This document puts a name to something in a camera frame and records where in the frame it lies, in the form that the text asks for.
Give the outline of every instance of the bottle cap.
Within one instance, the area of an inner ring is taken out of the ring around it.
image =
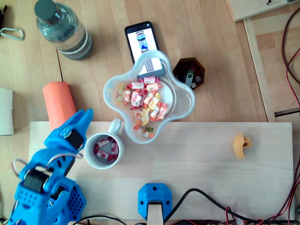
[[[60,19],[60,10],[52,0],[39,0],[34,6],[37,17],[49,25],[57,23]]]

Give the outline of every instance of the blue 3d printed part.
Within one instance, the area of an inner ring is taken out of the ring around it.
[[[84,148],[92,118],[92,109],[80,110],[50,133],[45,140],[47,148],[35,153],[19,174],[21,182],[8,225],[67,225],[80,220],[86,200],[76,182],[66,178],[75,157],[59,154],[76,155]]]
[[[138,193],[139,214],[147,220],[148,204],[160,202],[163,209],[163,219],[172,211],[172,192],[166,184],[148,183]]]

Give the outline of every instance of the mug handle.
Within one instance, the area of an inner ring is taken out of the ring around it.
[[[122,121],[120,119],[114,119],[109,126],[108,133],[117,135],[121,128]]]

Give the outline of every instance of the smartphone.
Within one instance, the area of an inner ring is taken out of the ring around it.
[[[125,28],[125,35],[128,42],[133,63],[142,53],[148,50],[159,50],[156,42],[154,29],[150,21],[141,22]],[[163,76],[165,70],[159,58],[153,58],[143,66],[138,78],[149,76]]]

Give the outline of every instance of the carabiner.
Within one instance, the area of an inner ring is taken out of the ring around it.
[[[20,37],[20,38],[17,38],[17,37],[14,37],[14,36],[5,34],[5,33],[3,33],[4,30],[18,31],[18,32],[21,33],[21,37]],[[13,28],[7,28],[7,27],[2,28],[2,29],[0,30],[0,34],[1,34],[2,36],[5,36],[5,37],[7,37],[7,38],[10,38],[10,39],[13,39],[13,40],[17,40],[17,41],[21,41],[21,40],[23,39],[23,37],[24,37],[24,34],[23,34],[23,31],[22,31],[22,30],[20,30],[20,29],[13,29]]]

